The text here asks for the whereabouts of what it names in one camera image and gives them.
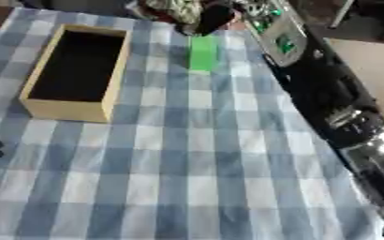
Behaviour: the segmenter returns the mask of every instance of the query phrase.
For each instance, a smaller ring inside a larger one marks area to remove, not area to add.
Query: blue checkered tablecloth
[[[61,23],[133,31],[109,125],[33,119],[17,100]],[[256,41],[215,38],[217,67],[194,73],[168,24],[14,9],[0,29],[0,240],[381,239]]]

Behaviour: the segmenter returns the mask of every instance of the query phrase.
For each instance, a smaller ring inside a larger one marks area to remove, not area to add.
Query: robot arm
[[[384,117],[341,58],[281,0],[244,6],[245,23],[296,109],[384,219]]]

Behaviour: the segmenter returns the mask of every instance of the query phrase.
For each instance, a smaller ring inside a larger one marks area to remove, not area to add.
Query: open box
[[[24,86],[21,103],[36,118],[110,122],[129,42],[127,31],[61,25]]]

